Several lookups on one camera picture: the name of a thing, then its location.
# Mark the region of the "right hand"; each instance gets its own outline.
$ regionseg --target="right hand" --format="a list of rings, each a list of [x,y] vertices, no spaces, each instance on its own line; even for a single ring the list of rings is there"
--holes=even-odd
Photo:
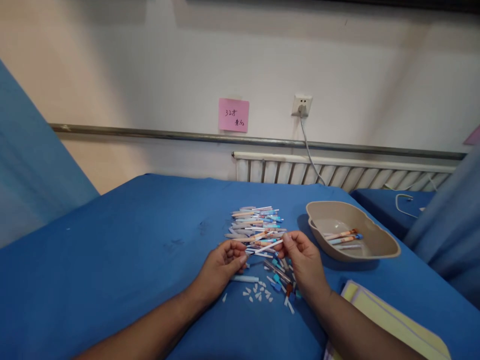
[[[283,234],[283,243],[275,246],[278,257],[290,257],[295,278],[305,300],[328,300],[332,290],[325,278],[318,248],[301,231]]]

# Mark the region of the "yellow towel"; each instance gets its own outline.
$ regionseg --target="yellow towel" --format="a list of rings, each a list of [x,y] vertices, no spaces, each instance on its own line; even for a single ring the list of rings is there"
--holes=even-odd
[[[349,280],[342,296],[375,324],[409,345],[428,360],[450,360],[450,353],[440,337],[391,307],[366,288]],[[341,360],[328,343],[324,360]]]

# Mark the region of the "forearm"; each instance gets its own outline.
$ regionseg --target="forearm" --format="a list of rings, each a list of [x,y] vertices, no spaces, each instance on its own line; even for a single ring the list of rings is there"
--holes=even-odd
[[[187,288],[78,359],[164,358],[205,309]]]
[[[312,299],[308,303],[343,359],[424,359],[336,292],[319,294]]]

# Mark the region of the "plastic tray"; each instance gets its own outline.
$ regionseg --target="plastic tray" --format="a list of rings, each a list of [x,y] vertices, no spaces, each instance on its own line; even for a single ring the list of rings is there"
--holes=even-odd
[[[313,201],[306,206],[311,231],[320,247],[332,258],[342,262],[396,258],[401,250],[397,241],[375,224],[362,210],[340,201]],[[338,250],[324,239],[326,234],[338,234],[357,229],[362,240],[343,245],[360,244],[361,248]]]

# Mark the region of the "pink sticky note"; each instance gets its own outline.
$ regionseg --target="pink sticky note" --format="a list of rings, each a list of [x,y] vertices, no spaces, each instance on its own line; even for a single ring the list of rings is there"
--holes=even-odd
[[[249,129],[250,102],[218,99],[218,128],[246,133]]]
[[[479,142],[480,142],[480,126],[477,127],[463,143],[466,145],[475,145]]]

